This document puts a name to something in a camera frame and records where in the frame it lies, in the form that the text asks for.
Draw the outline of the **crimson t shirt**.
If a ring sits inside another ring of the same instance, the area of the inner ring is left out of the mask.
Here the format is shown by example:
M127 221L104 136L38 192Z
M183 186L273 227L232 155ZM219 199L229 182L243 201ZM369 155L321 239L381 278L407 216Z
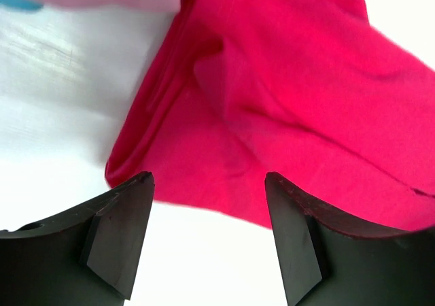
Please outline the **crimson t shirt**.
M364 0L183 0L105 168L270 226L277 172L363 219L434 224L434 72Z

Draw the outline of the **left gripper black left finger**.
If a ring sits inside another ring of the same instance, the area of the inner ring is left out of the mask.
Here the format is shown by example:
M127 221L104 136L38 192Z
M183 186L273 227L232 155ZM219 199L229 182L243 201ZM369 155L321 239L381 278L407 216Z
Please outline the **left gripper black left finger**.
M154 178L114 189L16 231L1 231L2 305L123 305L135 284Z

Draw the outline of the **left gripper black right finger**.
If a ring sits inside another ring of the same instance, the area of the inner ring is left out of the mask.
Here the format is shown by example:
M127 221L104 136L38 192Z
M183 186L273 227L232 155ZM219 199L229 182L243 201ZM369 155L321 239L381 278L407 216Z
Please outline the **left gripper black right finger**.
M266 199L288 305L433 305L434 229L353 216L278 173Z

